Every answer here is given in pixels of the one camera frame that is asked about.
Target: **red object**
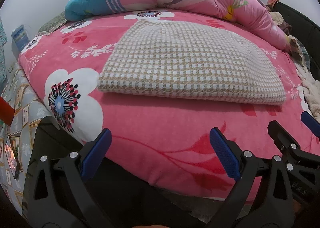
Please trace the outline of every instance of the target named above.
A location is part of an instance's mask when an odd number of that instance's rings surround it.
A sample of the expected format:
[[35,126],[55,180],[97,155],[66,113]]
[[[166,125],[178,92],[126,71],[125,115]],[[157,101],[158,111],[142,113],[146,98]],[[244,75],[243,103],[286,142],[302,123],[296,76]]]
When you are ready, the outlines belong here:
[[278,2],[280,0],[268,0],[268,5],[274,7],[274,5],[276,4],[276,2]]
[[14,117],[14,109],[0,97],[0,119],[7,125],[11,125]]

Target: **phone screen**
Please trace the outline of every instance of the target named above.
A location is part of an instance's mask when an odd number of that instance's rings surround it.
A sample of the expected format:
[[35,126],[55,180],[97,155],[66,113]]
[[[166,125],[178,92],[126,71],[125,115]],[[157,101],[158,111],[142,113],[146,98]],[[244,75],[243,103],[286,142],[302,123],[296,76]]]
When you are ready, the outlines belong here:
[[9,167],[10,167],[10,170],[12,172],[12,175],[14,178],[16,178],[16,172],[17,172],[17,167],[18,167],[18,161],[15,157],[15,154],[13,152],[13,149],[12,149],[12,145],[11,145],[11,142],[10,142],[10,137],[8,135],[7,137],[7,142],[5,144],[5,153],[7,155],[7,159],[8,159],[8,162],[9,162]]

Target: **pink bedsheet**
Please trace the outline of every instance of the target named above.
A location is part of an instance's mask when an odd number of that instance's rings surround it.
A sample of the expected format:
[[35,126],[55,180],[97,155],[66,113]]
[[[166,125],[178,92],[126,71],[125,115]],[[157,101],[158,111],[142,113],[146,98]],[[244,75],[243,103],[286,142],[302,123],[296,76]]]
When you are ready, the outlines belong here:
[[[113,47],[141,18],[200,23],[249,39],[276,67],[287,101],[275,107],[99,92],[96,80]],[[306,104],[289,55],[226,21],[177,10],[95,17],[36,37],[19,62],[38,96],[67,132],[78,140],[91,141],[103,127],[109,128],[113,141],[106,156],[154,186],[186,195],[225,198],[234,181],[227,177],[209,144],[209,132],[215,126],[241,149],[271,158],[279,151],[267,126],[277,120],[303,150],[320,153],[319,140],[300,122]]]

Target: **gray pillow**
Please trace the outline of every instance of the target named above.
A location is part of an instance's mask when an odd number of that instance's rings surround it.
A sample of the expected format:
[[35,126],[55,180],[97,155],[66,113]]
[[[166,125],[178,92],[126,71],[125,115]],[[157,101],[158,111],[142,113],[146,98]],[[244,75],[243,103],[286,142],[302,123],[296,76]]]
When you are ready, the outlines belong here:
[[51,33],[60,27],[62,27],[66,23],[66,18],[64,12],[60,13],[58,16],[54,17],[52,20],[48,21],[46,24],[42,25],[38,30],[40,32]]

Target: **blue gripper pad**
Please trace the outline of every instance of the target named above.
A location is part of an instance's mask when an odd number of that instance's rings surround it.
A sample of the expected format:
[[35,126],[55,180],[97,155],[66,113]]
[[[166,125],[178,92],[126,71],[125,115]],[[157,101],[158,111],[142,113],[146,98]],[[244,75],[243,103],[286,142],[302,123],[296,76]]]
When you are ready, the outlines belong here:
[[223,165],[228,177],[238,181],[241,176],[239,161],[229,148],[225,138],[222,137],[215,128],[210,131],[210,144]]
[[82,162],[81,178],[85,182],[93,178],[105,154],[111,146],[112,135],[108,129],[103,129],[94,141],[95,144]]
[[310,115],[308,112],[303,112],[301,114],[301,121],[309,128],[310,131],[312,131],[316,137],[320,137],[320,124],[315,118],[313,118],[312,115]]

